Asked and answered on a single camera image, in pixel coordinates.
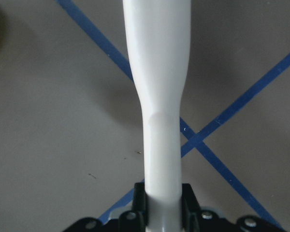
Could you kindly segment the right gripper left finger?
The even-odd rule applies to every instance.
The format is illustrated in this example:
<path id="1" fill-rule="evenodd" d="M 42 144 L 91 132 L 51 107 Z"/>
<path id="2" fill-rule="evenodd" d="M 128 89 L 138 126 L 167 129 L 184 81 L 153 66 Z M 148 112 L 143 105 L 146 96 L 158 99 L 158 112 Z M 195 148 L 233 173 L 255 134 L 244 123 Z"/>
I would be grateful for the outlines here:
<path id="1" fill-rule="evenodd" d="M 131 209 L 123 212 L 118 220 L 119 232 L 148 232 L 148 204 L 145 184 L 134 185 Z"/>

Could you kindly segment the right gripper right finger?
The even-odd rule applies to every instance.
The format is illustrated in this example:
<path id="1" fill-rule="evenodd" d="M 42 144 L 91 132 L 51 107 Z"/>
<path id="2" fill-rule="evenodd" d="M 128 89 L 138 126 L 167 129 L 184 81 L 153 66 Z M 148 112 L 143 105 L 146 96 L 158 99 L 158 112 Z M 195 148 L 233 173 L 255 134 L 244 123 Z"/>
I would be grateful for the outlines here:
<path id="1" fill-rule="evenodd" d="M 200 207 L 190 184 L 182 184 L 182 224 L 185 232 L 218 232 L 219 217 L 209 208 Z"/>

